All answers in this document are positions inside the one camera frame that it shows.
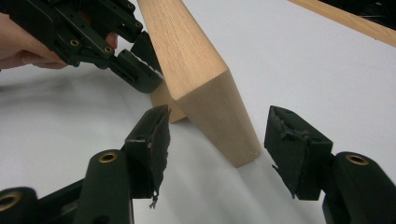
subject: wooden strip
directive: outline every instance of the wooden strip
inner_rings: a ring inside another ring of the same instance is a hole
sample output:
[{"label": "wooden strip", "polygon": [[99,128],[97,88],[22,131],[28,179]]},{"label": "wooden strip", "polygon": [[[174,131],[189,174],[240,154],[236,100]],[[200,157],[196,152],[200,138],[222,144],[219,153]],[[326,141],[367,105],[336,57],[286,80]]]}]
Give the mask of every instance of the wooden strip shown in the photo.
[{"label": "wooden strip", "polygon": [[181,0],[138,0],[170,94],[235,167],[260,155],[233,77]]},{"label": "wooden strip", "polygon": [[332,21],[337,21],[351,29],[396,47],[396,31],[372,21],[353,15],[337,7],[318,0],[289,0],[294,4],[314,11]]}]

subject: robotic arm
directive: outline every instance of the robotic arm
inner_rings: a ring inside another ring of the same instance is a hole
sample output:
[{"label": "robotic arm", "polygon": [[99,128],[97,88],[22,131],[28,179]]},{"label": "robotic arm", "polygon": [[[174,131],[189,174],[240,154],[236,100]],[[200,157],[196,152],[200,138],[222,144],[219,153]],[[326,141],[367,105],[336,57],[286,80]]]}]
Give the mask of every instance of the robotic arm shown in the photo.
[{"label": "robotic arm", "polygon": [[[134,10],[128,0],[0,2],[0,12],[8,14],[66,63],[93,63],[100,69],[109,68],[138,91],[150,93],[163,81],[161,68]],[[124,49],[116,56],[105,41],[110,32],[134,43],[131,50]]]}]

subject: human hand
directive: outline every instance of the human hand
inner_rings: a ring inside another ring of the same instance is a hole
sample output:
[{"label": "human hand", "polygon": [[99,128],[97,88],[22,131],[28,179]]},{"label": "human hand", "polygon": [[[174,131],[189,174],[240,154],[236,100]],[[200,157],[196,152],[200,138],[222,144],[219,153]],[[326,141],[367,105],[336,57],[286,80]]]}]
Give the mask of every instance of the human hand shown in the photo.
[{"label": "human hand", "polygon": [[[24,31],[8,15],[0,13],[0,70],[32,64],[37,67],[61,69],[67,66],[56,53]],[[110,33],[107,43],[117,47],[117,35]]]}]

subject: wooden beam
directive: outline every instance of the wooden beam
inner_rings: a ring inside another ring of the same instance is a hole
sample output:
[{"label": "wooden beam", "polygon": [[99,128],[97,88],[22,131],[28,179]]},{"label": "wooden beam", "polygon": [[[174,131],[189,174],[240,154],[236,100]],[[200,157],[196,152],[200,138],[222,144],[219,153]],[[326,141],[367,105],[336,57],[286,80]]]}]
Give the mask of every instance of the wooden beam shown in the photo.
[{"label": "wooden beam", "polygon": [[332,7],[318,0],[290,0],[292,3],[314,11],[332,21],[396,47],[396,31],[373,21],[368,21],[340,8]]},{"label": "wooden beam", "polygon": [[230,69],[181,0],[137,0],[172,99],[230,161],[257,158],[261,144]]}]

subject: white table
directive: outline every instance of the white table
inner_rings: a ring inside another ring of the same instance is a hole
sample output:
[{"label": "white table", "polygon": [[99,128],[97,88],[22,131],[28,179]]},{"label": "white table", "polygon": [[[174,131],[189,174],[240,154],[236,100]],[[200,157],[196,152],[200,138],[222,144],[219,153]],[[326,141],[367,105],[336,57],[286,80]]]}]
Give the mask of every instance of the white table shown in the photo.
[{"label": "white table", "polygon": [[[396,181],[396,48],[285,0],[185,4],[230,66],[261,142],[269,106],[286,107],[332,139],[334,154],[368,156]],[[3,70],[0,189],[43,197],[80,180],[90,157],[120,148],[150,108],[146,94],[91,64]],[[234,169],[188,120],[170,130],[157,208],[134,200],[135,223],[325,223],[321,201],[291,198],[265,148]]]}]

